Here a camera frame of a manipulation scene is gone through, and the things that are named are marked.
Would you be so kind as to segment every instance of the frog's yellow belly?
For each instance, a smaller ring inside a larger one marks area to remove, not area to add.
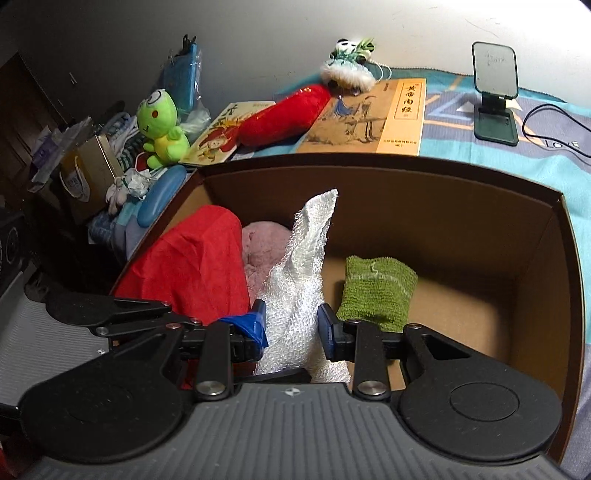
[[[170,159],[168,154],[166,153],[166,147],[168,147],[172,141],[170,141],[166,135],[154,140],[154,149],[156,150],[156,155],[163,163],[169,163]]]

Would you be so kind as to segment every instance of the green frog plush toy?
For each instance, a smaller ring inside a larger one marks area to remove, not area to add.
[[[177,108],[166,90],[156,90],[143,100],[137,119],[139,130],[152,140],[144,144],[144,150],[153,153],[148,159],[150,169],[178,162],[189,149],[189,141],[177,125]]]

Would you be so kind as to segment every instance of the metal screw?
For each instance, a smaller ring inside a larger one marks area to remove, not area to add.
[[[216,397],[226,391],[226,385],[217,380],[206,380],[197,384],[197,391],[207,397]]]
[[[366,380],[365,382],[361,382],[357,389],[365,395],[370,395],[371,397],[376,397],[377,395],[382,395],[388,391],[386,385],[382,382],[377,380]]]

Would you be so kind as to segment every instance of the frog eye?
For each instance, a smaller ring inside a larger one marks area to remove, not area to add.
[[[160,100],[160,97],[162,97],[162,91],[160,90],[156,90],[155,92],[152,92],[152,95],[150,95],[148,97],[148,100],[146,100],[146,103],[148,105],[153,105],[155,104],[158,100]]]

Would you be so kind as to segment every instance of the black cable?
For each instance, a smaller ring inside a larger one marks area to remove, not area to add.
[[[585,158],[591,158],[591,155],[586,154],[583,151],[580,151],[578,148],[572,147],[571,145],[569,145],[568,142],[565,142],[559,138],[554,138],[554,137],[545,137],[544,135],[534,135],[534,134],[529,134],[525,131],[525,124],[527,123],[528,119],[536,112],[539,112],[540,110],[554,110],[555,112],[559,112],[562,113],[564,116],[567,116],[568,118],[570,118],[574,123],[576,123],[577,125],[580,125],[581,127],[583,127],[587,132],[589,132],[591,134],[591,128],[583,125],[581,122],[579,122],[575,117],[573,117],[571,114],[569,114],[568,112],[566,112],[565,110],[561,109],[559,106],[554,105],[553,103],[542,103],[542,105],[538,105],[535,108],[532,108],[532,110],[529,111],[529,113],[525,116],[525,118],[523,119],[523,123],[521,124],[521,131],[523,132],[523,136],[525,138],[527,138],[528,140],[531,138],[541,138],[542,140],[550,140],[551,142],[556,142],[561,144],[562,146],[571,149],[573,152],[578,153],[579,155],[584,156]],[[585,162],[584,160],[581,160],[584,164],[591,166],[591,164]]]

